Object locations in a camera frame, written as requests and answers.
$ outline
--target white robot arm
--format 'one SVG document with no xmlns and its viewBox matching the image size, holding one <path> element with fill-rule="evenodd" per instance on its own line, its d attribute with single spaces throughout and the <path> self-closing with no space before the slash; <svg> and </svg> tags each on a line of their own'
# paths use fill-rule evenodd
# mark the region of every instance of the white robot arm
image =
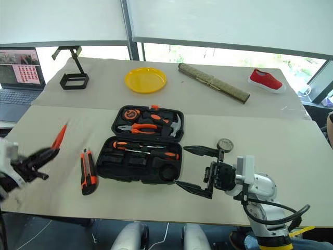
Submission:
<svg viewBox="0 0 333 250">
<path fill-rule="evenodd" d="M 299 226 L 301 215 L 309 208 L 305 205 L 296 211 L 281 205 L 276 200 L 277 187 L 275 182 L 264 173 L 255 173 L 254 156 L 239 156 L 237 164 L 232 166 L 223 162 L 224 152 L 204 146 L 184 147 L 196 155 L 217 157 L 216 162 L 206 168 L 204 182 L 206 189 L 182 181 L 174 181 L 186 191 L 206 198 L 212 198 L 213 188 L 223 190 L 229 196 L 241 201 L 248 216 L 254 235 L 262 249 L 293 249 L 289 231 Z M 284 209 L 293 212 L 285 217 Z"/>
</svg>

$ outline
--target laptop keyboard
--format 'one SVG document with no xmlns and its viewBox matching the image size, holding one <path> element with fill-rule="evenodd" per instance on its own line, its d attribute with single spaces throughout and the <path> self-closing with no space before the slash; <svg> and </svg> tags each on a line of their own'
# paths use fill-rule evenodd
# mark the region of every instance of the laptop keyboard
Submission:
<svg viewBox="0 0 333 250">
<path fill-rule="evenodd" d="M 40 94 L 40 91 L 0 90 L 0 103 L 30 105 Z"/>
</svg>

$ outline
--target hammer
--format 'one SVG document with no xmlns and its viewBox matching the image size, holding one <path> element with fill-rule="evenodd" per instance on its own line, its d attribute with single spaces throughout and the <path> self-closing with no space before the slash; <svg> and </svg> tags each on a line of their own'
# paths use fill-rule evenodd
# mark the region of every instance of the hammer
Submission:
<svg viewBox="0 0 333 250">
<path fill-rule="evenodd" d="M 170 126 L 173 129 L 172 133 L 170 134 L 170 136 L 172 136 L 172 137 L 176 137 L 178 130 L 182 126 L 182 121 L 178 114 L 177 114 L 177 122 L 169 120 L 169 119 L 165 119 L 159 115 L 151 114 L 149 112 L 145 112 L 143 116 L 144 116 L 144 118 L 149 117 L 149 118 L 153 119 L 153 121 L 156 124 Z"/>
</svg>

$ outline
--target laptop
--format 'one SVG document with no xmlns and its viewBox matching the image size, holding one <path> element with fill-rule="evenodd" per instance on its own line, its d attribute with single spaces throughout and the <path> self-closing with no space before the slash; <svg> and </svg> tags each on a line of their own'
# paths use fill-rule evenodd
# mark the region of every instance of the laptop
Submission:
<svg viewBox="0 0 333 250">
<path fill-rule="evenodd" d="M 17 122 L 45 87 L 36 48 L 0 47 L 0 121 Z"/>
</svg>

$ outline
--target pliers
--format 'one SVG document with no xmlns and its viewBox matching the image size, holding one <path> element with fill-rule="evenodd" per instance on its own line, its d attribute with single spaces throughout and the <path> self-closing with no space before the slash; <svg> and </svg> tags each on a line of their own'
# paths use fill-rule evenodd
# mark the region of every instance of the pliers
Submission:
<svg viewBox="0 0 333 250">
<path fill-rule="evenodd" d="M 126 131 L 129 130 L 132 134 L 155 134 L 156 132 L 144 132 L 141 131 L 140 129 L 157 129 L 157 125 L 155 124 L 148 124 L 148 123 L 135 123 L 133 125 L 123 125 L 123 126 L 118 126 L 118 129 Z"/>
</svg>

